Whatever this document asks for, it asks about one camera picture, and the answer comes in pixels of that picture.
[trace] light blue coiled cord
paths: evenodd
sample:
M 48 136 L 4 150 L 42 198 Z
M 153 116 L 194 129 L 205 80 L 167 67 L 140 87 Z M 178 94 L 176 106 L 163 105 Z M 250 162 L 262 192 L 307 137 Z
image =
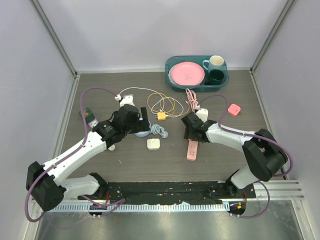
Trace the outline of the light blue coiled cord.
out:
M 150 133 L 153 135 L 159 134 L 163 139 L 166 139 L 168 137 L 168 132 L 159 124 L 153 124 Z

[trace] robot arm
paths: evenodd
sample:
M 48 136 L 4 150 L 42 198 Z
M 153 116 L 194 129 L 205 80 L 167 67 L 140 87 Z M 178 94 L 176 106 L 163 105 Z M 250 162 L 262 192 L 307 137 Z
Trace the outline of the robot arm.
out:
M 32 163 L 28 168 L 26 189 L 29 190 L 37 177 L 53 165 L 55 167 L 43 176 L 31 192 L 32 197 L 45 212 L 55 208 L 64 198 L 77 198 L 80 195 L 101 198 L 106 192 L 107 183 L 97 173 L 81 178 L 67 179 L 67 177 L 93 156 L 119 143 L 127 134 L 148 130 L 150 126 L 147 109 L 142 107 L 140 115 L 132 102 L 132 96 L 125 96 L 120 102 L 119 110 L 113 112 L 109 120 L 99 122 L 88 133 L 84 145 L 81 140 L 60 156 L 42 165 L 37 161 Z M 76 153 L 56 165 L 56 162 L 79 147 L 81 148 Z
M 245 136 L 245 134 L 259 135 L 275 141 L 268 130 L 261 129 L 253 132 L 219 126 L 213 120 L 203 122 L 193 112 L 181 120 L 185 125 L 185 139 L 201 143 L 223 144 L 244 153 L 247 166 L 233 173 L 226 181 L 229 183 L 230 194 L 256 181 L 269 181 L 288 160 L 287 155 L 279 147 L 255 137 Z

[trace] black mounting plate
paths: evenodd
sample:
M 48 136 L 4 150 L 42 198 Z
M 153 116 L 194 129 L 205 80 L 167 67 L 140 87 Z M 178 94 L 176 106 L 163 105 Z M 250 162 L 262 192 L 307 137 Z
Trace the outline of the black mounting plate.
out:
M 254 185 L 245 189 L 247 199 L 256 198 Z M 125 199 L 128 205 L 173 205 L 182 202 L 191 205 L 221 204 L 223 199 L 243 199 L 243 191 L 231 196 L 226 184 L 218 181 L 175 182 L 109 182 L 109 199 L 114 203 Z

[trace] tray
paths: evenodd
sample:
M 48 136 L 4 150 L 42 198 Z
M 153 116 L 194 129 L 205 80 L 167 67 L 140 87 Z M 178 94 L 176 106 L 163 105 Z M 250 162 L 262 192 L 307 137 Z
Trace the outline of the tray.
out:
M 215 92 L 218 91 L 219 89 L 223 88 L 225 85 L 228 84 L 229 82 L 229 74 L 227 71 L 227 64 L 226 62 L 223 63 L 221 71 L 224 73 L 224 78 L 221 81 L 221 84 L 219 85 L 205 85 L 205 83 L 208 81 L 208 71 L 204 70 L 204 79 L 199 85 L 192 85 L 192 86 L 187 86 L 187 85 L 177 85 L 173 81 L 170 80 L 169 78 L 169 72 L 170 69 L 179 63 L 182 62 L 193 62 L 196 64 L 199 64 L 202 67 L 202 62 L 204 60 L 209 60 L 209 58 L 212 55 L 199 55 L 199 56 L 173 56 L 170 57 L 166 63 L 165 63 L 165 69 L 164 69 L 164 75 L 165 75 L 165 81 L 170 85 L 170 87 L 177 91 L 177 92 L 184 92 L 186 89 L 192 89 L 195 92 Z

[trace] gray wooden table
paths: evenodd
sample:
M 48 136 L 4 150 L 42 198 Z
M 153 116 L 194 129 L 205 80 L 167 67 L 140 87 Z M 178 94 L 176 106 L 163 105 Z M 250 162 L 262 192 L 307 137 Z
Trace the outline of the gray wooden table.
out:
M 229 84 L 219 94 L 225 95 L 230 103 L 241 107 L 241 115 L 227 115 L 223 124 L 245 131 L 258 131 L 266 128 L 258 98 L 247 70 L 230 71 Z M 110 88 L 116 93 L 127 87 L 151 88 L 167 96 L 176 98 L 181 103 L 187 97 L 185 93 L 173 91 L 164 80 L 164 72 L 104 73 L 82 74 L 74 99 L 62 151 L 67 150 L 84 137 L 84 130 L 79 115 L 80 95 L 90 87 Z M 133 94 L 134 104 L 139 108 L 147 106 L 147 97 L 151 92 L 131 89 L 125 94 Z M 215 94 L 198 93 L 199 100 Z M 91 108 L 95 117 L 102 121 L 119 109 L 119 103 L 111 94 L 93 90 L 84 99 L 84 106 Z M 225 109 L 223 99 L 216 97 L 201 104 L 209 110 L 209 119 L 218 120 Z M 102 152 L 79 167 L 70 177 L 83 177 L 92 172 L 99 173 L 109 182 L 136 181 L 207 181 L 226 180 L 234 171 L 246 164 L 243 153 L 232 148 L 213 143 L 199 145 L 196 161 L 186 159 L 188 140 L 184 139 L 184 124 L 181 117 L 167 118 L 158 122 L 148 110 L 152 124 L 158 123 L 168 131 L 168 138 L 160 138 L 159 150 L 148 150 L 147 137 L 128 135 L 116 144 L 115 151 Z

